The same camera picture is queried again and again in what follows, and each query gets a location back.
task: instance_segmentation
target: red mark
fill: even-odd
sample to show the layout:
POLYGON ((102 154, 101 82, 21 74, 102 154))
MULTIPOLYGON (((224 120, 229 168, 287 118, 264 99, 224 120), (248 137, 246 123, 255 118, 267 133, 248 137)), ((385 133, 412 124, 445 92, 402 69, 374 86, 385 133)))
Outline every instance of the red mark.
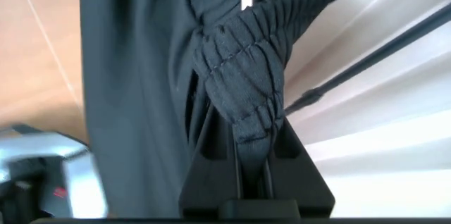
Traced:
POLYGON ((54 190, 54 195, 57 196, 57 197, 60 197, 60 198, 64 198, 64 197, 66 197, 68 195, 68 192, 64 188, 57 187, 54 190))

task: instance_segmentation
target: tiled floor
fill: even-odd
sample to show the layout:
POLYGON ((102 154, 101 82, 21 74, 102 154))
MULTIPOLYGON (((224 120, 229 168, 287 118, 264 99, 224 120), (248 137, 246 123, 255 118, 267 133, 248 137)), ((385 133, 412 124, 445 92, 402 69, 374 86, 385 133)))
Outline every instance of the tiled floor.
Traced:
POLYGON ((87 141, 81 78, 79 0, 0 0, 0 127, 87 141))

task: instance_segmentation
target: black garment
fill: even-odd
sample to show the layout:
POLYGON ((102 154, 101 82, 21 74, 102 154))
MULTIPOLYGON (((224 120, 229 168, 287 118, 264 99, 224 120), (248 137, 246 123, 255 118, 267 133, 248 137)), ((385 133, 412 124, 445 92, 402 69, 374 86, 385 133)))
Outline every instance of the black garment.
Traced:
POLYGON ((255 1, 80 0, 87 128, 110 211, 177 217, 203 126, 232 129, 255 179, 285 116, 292 45, 333 0, 255 1))

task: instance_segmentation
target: white curtain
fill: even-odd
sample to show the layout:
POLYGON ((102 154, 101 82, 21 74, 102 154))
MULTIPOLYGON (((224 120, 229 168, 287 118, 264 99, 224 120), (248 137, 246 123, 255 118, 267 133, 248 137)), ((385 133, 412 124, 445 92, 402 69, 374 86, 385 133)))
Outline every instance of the white curtain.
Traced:
MULTIPOLYGON (((285 106, 451 0, 337 0, 296 43, 285 106)), ((333 217, 451 217, 451 23, 288 117, 333 217)))

